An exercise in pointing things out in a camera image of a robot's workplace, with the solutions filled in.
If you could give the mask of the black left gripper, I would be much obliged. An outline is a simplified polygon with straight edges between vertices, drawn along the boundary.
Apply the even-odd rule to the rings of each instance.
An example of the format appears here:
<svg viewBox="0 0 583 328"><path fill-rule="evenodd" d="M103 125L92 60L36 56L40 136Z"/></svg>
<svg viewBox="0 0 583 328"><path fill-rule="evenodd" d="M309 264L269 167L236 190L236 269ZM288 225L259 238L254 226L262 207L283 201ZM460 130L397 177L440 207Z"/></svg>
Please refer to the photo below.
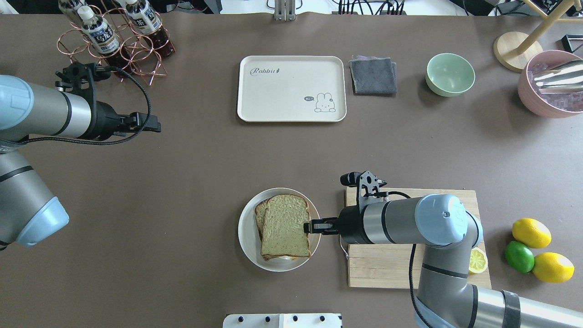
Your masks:
<svg viewBox="0 0 583 328"><path fill-rule="evenodd" d="M127 133L162 132L158 117L152 114L133 112L119 115L106 102L96 101L91 110L90 124L86 129L86 139L104 141L113 135L125 136Z"/></svg>

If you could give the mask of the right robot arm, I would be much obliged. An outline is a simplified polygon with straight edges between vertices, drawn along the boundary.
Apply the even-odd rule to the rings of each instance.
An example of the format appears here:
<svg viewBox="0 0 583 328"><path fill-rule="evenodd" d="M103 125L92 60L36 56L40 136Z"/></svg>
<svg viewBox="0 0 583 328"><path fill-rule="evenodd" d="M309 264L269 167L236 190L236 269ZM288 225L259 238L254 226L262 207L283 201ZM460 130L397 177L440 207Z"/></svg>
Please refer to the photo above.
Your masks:
<svg viewBox="0 0 583 328"><path fill-rule="evenodd" d="M424 245L420 280L411 292L421 328L580 328L581 312L468 282L470 253L481 243L481 222L454 195L385 200L387 192L357 197L337 218L311 220L306 233L340 235L349 244Z"/></svg>

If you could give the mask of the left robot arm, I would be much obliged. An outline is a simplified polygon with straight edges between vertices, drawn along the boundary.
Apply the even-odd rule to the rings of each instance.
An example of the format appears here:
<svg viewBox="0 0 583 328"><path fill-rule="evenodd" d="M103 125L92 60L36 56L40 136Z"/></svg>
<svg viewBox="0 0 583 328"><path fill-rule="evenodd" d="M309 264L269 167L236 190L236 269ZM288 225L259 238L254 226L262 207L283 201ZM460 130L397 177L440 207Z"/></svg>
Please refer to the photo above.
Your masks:
<svg viewBox="0 0 583 328"><path fill-rule="evenodd" d="M119 114L100 102L95 82L113 70L90 72L65 69L55 87L44 87L21 77L1 76L1 249L37 245L69 223L69 214L36 170L34 150L47 143L44 154L58 144L107 147L131 141L143 132L160 133L147 91L146 112Z"/></svg>

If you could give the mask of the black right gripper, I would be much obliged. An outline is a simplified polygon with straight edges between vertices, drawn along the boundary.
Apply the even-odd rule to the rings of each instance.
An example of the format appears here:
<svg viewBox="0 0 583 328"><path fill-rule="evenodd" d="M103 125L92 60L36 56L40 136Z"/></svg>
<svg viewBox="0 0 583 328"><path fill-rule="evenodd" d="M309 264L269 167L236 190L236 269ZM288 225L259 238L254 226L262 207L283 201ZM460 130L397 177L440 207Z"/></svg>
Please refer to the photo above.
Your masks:
<svg viewBox="0 0 583 328"><path fill-rule="evenodd" d="M350 245L367 244L363 220L358 206L344 207L337 218L314 219L303 224L308 234L340 235Z"/></svg>

